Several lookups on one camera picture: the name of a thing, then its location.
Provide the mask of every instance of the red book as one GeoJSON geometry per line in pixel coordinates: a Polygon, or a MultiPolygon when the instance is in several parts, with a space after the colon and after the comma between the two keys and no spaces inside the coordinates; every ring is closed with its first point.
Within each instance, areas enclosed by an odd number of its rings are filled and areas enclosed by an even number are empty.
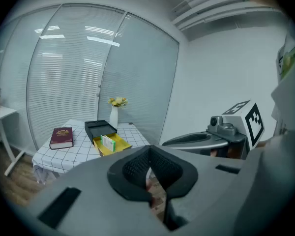
{"type": "Polygon", "coordinates": [[[55,128],[50,139],[49,147],[51,149],[73,147],[72,127],[55,128]]]}

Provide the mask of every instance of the white tablecloth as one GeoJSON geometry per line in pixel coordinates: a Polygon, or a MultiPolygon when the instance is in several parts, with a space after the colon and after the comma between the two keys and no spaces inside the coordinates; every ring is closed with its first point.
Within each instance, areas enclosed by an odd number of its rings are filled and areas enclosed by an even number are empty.
{"type": "MultiPolygon", "coordinates": [[[[98,150],[91,143],[84,129],[84,122],[77,120],[67,121],[63,127],[72,127],[73,130],[73,147],[50,149],[50,139],[34,155],[32,162],[34,172],[43,177],[37,177],[44,182],[45,173],[42,169],[47,169],[57,173],[66,173],[73,167],[100,157],[98,150]]],[[[118,134],[132,147],[149,145],[143,135],[133,124],[120,123],[117,127],[118,134]]]]}

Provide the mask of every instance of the desk leg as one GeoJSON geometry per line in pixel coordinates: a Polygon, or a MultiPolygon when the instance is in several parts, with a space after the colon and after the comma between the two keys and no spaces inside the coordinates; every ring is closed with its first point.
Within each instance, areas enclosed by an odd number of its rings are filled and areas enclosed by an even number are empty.
{"type": "Polygon", "coordinates": [[[3,145],[4,145],[5,149],[6,149],[6,152],[8,152],[8,155],[9,155],[11,161],[12,162],[15,161],[15,156],[13,155],[12,150],[10,148],[10,145],[8,143],[8,140],[7,140],[6,136],[5,136],[5,132],[4,132],[4,128],[3,128],[3,124],[2,124],[1,120],[0,120],[0,136],[1,136],[1,139],[3,141],[3,145]]]}
{"type": "Polygon", "coordinates": [[[9,165],[9,167],[8,167],[8,168],[6,169],[6,171],[4,172],[4,175],[5,175],[5,176],[8,176],[9,173],[10,173],[10,171],[13,169],[14,165],[15,165],[15,164],[17,163],[17,161],[21,158],[21,156],[25,153],[25,151],[24,151],[24,150],[21,151],[21,152],[17,155],[17,157],[15,157],[15,156],[13,155],[13,152],[12,152],[12,150],[11,150],[11,148],[10,148],[10,145],[9,145],[9,143],[8,143],[8,140],[7,140],[6,136],[5,136],[5,132],[4,132],[4,128],[3,128],[3,124],[2,124],[2,121],[1,121],[1,120],[0,120],[0,136],[1,136],[1,139],[2,139],[2,141],[3,141],[3,145],[4,145],[4,147],[5,147],[5,150],[8,152],[8,155],[9,155],[11,161],[12,161],[12,163],[9,165]]]}

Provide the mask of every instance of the black box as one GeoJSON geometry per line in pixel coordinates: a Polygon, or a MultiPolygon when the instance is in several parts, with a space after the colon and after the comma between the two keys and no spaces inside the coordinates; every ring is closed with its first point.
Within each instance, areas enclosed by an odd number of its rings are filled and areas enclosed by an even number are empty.
{"type": "Polygon", "coordinates": [[[105,120],[86,121],[84,123],[84,126],[85,126],[85,132],[87,133],[88,138],[90,139],[92,144],[94,144],[93,138],[95,137],[117,133],[117,129],[115,129],[105,120]]]}

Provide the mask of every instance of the wall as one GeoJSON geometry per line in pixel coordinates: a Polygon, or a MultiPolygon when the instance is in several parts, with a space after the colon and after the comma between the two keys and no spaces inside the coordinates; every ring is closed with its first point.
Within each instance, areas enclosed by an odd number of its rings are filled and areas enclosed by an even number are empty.
{"type": "Polygon", "coordinates": [[[211,116],[247,99],[257,102],[263,117],[262,140],[270,138],[276,125],[270,93],[277,85],[275,60],[285,35],[285,26],[278,24],[226,30],[191,41],[160,143],[204,131],[211,116]]]}

